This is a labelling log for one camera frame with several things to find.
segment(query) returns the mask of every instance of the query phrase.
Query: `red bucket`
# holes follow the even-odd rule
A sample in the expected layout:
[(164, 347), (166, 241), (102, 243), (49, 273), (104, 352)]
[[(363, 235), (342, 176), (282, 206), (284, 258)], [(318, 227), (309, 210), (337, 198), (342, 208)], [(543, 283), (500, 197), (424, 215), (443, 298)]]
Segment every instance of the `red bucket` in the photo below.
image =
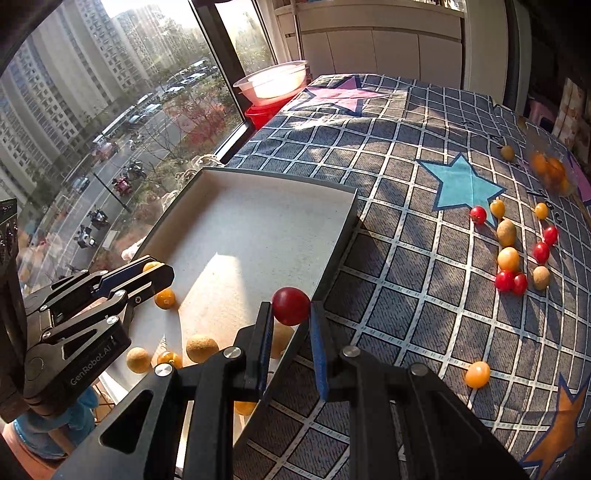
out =
[(264, 127), (271, 118), (273, 118), (281, 108), (287, 104), (292, 98), (284, 98), (274, 103), (270, 103), (269, 105), (264, 106), (254, 106), (251, 105), (246, 109), (244, 114), (251, 119), (252, 124), (255, 126), (257, 130), (260, 130)]

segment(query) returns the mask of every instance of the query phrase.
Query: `glass window pane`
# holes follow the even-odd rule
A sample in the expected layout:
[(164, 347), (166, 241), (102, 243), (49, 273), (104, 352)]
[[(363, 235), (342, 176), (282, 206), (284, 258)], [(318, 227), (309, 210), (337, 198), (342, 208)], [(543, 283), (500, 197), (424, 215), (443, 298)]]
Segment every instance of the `glass window pane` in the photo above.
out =
[(0, 195), (18, 199), (25, 295), (125, 264), (213, 162), (198, 158), (242, 123), (214, 58), (186, 0), (69, 0), (27, 38), (0, 83)]
[(252, 0), (232, 0), (216, 7), (244, 72), (249, 75), (272, 66), (275, 61)]

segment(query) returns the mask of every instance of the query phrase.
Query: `sky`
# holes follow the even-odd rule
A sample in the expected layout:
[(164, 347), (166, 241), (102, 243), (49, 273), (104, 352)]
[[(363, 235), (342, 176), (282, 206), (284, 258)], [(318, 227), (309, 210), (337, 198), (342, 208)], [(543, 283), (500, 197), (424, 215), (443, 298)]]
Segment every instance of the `sky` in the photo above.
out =
[[(227, 23), (226, 28), (231, 29), (233, 23), (240, 21), (247, 7), (252, 8), (252, 4), (249, 5), (250, 1), (234, 0), (227, 4), (217, 5), (224, 23)], [(132, 8), (158, 5), (166, 17), (172, 18), (182, 26), (197, 26), (197, 21), (193, 16), (189, 0), (102, 0), (102, 2), (107, 14), (111, 18)]]

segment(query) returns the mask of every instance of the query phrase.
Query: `blue star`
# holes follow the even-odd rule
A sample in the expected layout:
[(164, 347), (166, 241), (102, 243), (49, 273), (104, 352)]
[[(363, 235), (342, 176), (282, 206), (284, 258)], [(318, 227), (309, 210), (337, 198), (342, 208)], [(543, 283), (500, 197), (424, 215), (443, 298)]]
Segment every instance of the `blue star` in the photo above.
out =
[(506, 189), (476, 173), (472, 165), (460, 153), (449, 165), (417, 160), (439, 182), (433, 211), (480, 205), (486, 210), (486, 221), (491, 226), (490, 202)]

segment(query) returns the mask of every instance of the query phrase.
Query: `screw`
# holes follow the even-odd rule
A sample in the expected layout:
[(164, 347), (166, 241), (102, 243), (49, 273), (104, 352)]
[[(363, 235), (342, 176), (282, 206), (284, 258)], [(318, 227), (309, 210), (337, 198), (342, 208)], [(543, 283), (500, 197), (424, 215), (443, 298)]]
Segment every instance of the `screw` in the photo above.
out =
[(410, 372), (417, 377), (424, 377), (429, 373), (429, 368), (425, 364), (412, 364)]
[(159, 364), (154, 368), (154, 373), (159, 377), (166, 377), (173, 372), (173, 366), (171, 364)]
[(347, 345), (343, 348), (343, 355), (348, 356), (349, 358), (354, 358), (356, 356), (359, 356), (360, 354), (361, 350), (359, 349), (359, 347), (355, 345)]
[(240, 350), (237, 346), (229, 346), (223, 351), (223, 356), (226, 358), (238, 358), (242, 350)]

